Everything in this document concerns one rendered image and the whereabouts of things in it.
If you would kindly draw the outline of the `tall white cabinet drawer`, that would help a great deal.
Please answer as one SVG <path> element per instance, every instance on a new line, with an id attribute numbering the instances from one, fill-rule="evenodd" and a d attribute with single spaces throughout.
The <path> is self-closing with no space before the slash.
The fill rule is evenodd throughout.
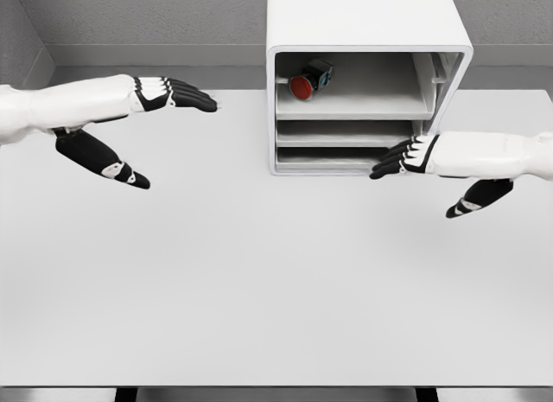
<path id="1" fill-rule="evenodd" d="M 334 66 L 332 79 L 300 101 L 289 79 L 315 58 Z M 280 53 L 274 94 L 278 119 L 427 120 L 435 112 L 435 68 L 428 53 Z"/>

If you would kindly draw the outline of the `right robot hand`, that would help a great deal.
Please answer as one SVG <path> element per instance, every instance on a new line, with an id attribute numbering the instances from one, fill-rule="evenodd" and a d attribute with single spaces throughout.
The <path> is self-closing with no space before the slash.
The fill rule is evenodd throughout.
<path id="1" fill-rule="evenodd" d="M 522 175 L 540 177 L 538 141 L 517 135 L 446 131 L 411 137 L 393 146 L 372 167 L 370 178 L 416 173 L 477 182 L 453 205 L 453 219 L 492 205 Z"/>

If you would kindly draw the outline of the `white multi-storey storage cabinet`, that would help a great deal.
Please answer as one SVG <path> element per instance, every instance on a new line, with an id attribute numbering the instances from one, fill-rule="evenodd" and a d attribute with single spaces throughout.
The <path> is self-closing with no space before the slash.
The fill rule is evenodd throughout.
<path id="1" fill-rule="evenodd" d="M 357 172 L 279 172 L 274 85 L 280 53 L 430 54 L 436 104 L 419 134 L 436 132 L 474 55 L 454 0 L 267 0 L 266 75 L 270 171 L 275 175 L 363 175 Z"/>

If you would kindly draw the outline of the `load switch with red button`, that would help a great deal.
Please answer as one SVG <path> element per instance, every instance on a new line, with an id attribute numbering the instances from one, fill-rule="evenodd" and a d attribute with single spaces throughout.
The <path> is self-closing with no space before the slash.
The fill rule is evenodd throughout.
<path id="1" fill-rule="evenodd" d="M 289 80 L 289 90 L 292 96 L 300 101 L 308 101 L 332 79 L 334 65 L 316 58 L 308 62 L 301 73 Z"/>

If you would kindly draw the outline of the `shallow white cabinet drawer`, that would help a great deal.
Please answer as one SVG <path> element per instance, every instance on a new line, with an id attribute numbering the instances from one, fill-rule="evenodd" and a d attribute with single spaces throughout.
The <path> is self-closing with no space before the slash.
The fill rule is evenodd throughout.
<path id="1" fill-rule="evenodd" d="M 366 171 L 388 150 L 374 147 L 284 147 L 276 150 L 279 172 Z"/>
<path id="2" fill-rule="evenodd" d="M 276 123 L 276 146 L 286 148 L 389 148 L 420 133 L 409 120 L 286 120 Z"/>

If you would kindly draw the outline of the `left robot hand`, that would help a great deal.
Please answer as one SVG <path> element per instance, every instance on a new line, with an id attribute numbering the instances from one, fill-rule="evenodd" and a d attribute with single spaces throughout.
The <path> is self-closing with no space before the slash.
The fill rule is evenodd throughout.
<path id="1" fill-rule="evenodd" d="M 165 107 L 208 113 L 218 109 L 211 96 L 182 80 L 118 74 L 33 92 L 27 121 L 33 129 L 52 132 L 56 150 L 79 166 L 104 178 L 148 189 L 150 182 L 145 176 L 83 127 Z"/>

